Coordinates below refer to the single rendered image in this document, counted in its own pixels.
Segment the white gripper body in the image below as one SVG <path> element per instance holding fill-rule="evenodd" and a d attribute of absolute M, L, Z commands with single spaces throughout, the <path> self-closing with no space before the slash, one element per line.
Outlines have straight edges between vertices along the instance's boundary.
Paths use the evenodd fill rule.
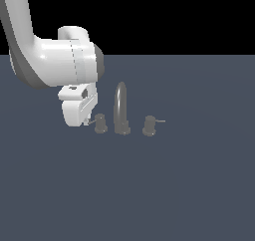
<path fill-rule="evenodd" d="M 92 110 L 98 103 L 95 83 L 63 86 L 58 97 L 68 126 L 80 126 L 85 119 L 91 122 Z"/>

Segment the grey arched faucet spout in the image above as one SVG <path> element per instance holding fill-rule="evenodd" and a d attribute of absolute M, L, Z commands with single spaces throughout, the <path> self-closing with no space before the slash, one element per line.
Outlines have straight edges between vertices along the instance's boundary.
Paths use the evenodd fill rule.
<path fill-rule="evenodd" d="M 129 134 L 130 127 L 127 120 L 127 88 L 124 82 L 119 82 L 114 105 L 115 133 Z"/>

